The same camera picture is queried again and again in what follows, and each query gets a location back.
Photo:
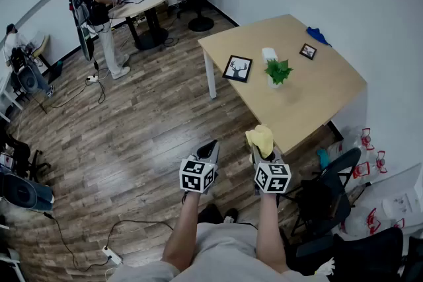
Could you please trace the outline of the wooden chair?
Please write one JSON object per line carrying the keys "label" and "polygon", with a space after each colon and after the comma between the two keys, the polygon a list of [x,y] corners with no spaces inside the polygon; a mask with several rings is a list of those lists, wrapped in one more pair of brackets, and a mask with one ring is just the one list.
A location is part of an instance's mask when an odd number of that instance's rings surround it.
{"label": "wooden chair", "polygon": [[50,70],[51,65],[50,63],[44,58],[43,53],[45,52],[45,49],[48,45],[48,42],[50,40],[50,35],[46,34],[37,34],[33,39],[31,39],[31,44],[33,45],[32,49],[32,55],[34,58],[39,59],[47,68],[47,70]]}

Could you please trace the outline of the yellow cloth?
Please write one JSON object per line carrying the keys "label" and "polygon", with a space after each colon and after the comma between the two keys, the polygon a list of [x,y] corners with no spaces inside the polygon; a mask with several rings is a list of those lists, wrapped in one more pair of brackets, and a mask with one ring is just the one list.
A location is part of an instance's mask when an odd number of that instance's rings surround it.
{"label": "yellow cloth", "polygon": [[259,124],[254,129],[245,131],[247,143],[249,147],[255,145],[262,158],[267,158],[271,155],[274,149],[274,136],[270,128]]}

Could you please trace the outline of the black folding chair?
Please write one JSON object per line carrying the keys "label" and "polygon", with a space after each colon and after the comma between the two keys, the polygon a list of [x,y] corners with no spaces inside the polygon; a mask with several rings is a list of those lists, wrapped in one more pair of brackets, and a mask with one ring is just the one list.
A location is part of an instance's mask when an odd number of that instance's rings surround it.
{"label": "black folding chair", "polygon": [[323,171],[310,180],[302,180],[300,186],[278,194],[298,206],[299,215],[290,236],[305,229],[308,238],[322,236],[344,221],[351,212],[346,185],[358,161],[361,150],[350,149],[332,161]]}

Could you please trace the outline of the green potted plant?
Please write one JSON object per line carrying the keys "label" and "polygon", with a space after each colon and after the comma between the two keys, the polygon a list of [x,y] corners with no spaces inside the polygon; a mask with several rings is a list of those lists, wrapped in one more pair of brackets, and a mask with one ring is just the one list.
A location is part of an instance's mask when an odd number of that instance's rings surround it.
{"label": "green potted plant", "polygon": [[265,73],[268,76],[268,85],[271,88],[278,88],[289,77],[293,68],[289,66],[288,60],[278,61],[269,59]]}

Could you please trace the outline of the pile of red-handled clear bags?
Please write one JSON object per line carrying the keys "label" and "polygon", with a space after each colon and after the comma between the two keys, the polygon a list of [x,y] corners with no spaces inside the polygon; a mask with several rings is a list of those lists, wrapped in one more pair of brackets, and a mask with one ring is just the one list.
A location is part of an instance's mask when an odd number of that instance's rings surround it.
{"label": "pile of red-handled clear bags", "polygon": [[[335,147],[335,155],[346,154],[354,148],[360,150],[358,163],[342,172],[351,174],[344,181],[345,191],[351,194],[356,188],[362,190],[371,186],[377,179],[386,177],[385,151],[378,151],[371,142],[370,128],[357,127],[350,130],[345,138]],[[352,204],[349,216],[341,223],[340,230],[354,238],[365,238],[382,230],[402,225],[383,214],[383,208],[371,203],[369,207]]]}

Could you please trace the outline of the person's right forearm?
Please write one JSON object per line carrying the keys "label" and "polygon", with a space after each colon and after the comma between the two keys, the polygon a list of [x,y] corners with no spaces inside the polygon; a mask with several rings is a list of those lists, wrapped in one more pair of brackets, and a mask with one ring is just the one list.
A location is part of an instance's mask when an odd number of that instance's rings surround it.
{"label": "person's right forearm", "polygon": [[260,194],[260,216],[256,238],[256,257],[278,273],[289,270],[284,243],[278,226],[276,194]]}

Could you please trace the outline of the black fabric chair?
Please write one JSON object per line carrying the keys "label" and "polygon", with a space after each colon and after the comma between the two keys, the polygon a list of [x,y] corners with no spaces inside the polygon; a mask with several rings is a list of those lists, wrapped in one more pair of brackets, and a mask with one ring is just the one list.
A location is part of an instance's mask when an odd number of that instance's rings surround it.
{"label": "black fabric chair", "polygon": [[423,282],[423,238],[405,238],[398,228],[350,241],[326,235],[292,246],[287,257],[288,266],[304,275],[332,258],[330,282]]}

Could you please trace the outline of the black board with green edge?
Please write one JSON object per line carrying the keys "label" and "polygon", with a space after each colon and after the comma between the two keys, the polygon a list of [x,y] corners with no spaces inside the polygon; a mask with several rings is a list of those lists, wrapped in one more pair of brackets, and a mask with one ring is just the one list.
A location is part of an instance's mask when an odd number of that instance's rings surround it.
{"label": "black board with green edge", "polygon": [[94,43],[90,31],[84,26],[78,26],[77,33],[85,59],[91,61],[94,55]]}

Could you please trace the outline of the person's light grey shirt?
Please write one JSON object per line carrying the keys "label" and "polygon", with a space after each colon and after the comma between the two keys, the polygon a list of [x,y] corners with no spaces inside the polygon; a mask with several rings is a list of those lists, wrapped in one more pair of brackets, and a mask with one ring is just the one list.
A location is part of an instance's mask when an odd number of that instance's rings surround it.
{"label": "person's light grey shirt", "polygon": [[244,224],[198,225],[191,266],[179,271],[163,261],[121,265],[108,282],[329,282],[324,275],[278,273],[256,259],[257,230]]}

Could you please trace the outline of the person's right black shoe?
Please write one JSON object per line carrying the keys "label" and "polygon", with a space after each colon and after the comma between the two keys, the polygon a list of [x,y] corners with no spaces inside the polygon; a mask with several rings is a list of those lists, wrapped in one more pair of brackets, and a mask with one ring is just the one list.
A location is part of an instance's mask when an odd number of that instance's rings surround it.
{"label": "person's right black shoe", "polygon": [[223,222],[224,223],[236,223],[239,216],[239,212],[236,208],[229,209],[225,215]]}

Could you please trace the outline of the person's left black shoe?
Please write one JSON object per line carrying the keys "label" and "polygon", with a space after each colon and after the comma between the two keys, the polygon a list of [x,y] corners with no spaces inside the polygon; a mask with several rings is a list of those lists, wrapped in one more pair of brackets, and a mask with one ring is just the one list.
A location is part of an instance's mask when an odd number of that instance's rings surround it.
{"label": "person's left black shoe", "polygon": [[198,224],[210,223],[220,224],[223,222],[223,217],[215,204],[209,204],[198,214]]}

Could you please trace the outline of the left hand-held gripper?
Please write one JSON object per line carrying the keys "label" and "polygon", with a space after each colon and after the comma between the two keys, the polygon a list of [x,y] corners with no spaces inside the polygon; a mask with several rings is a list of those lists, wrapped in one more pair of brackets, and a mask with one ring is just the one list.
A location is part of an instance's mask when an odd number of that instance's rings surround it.
{"label": "left hand-held gripper", "polygon": [[209,156],[207,143],[201,144],[197,149],[197,159],[189,156],[182,159],[179,168],[180,188],[186,192],[197,192],[206,194],[217,177],[217,160],[219,156],[219,141],[211,142],[212,149]]}

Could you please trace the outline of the white box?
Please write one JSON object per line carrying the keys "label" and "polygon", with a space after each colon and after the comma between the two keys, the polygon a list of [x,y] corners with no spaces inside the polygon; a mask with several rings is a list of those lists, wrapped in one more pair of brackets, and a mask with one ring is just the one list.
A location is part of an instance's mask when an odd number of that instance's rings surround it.
{"label": "white box", "polygon": [[278,61],[278,56],[273,48],[262,48],[262,58],[265,63]]}

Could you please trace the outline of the black deer picture frame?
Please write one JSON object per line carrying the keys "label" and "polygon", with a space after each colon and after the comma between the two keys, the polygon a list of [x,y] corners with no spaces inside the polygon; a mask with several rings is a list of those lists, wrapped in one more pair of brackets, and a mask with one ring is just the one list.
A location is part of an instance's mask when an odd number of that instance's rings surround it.
{"label": "black deer picture frame", "polygon": [[246,83],[252,67],[252,60],[237,55],[231,55],[222,77],[232,81]]}

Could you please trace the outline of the small black photo frame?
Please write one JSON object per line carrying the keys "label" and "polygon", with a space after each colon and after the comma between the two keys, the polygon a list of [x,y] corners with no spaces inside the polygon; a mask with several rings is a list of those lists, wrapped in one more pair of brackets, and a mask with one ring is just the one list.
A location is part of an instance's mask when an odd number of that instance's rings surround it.
{"label": "small black photo frame", "polygon": [[310,60],[313,60],[315,57],[315,54],[317,52],[317,49],[310,46],[309,44],[304,44],[303,47],[300,50],[300,54]]}

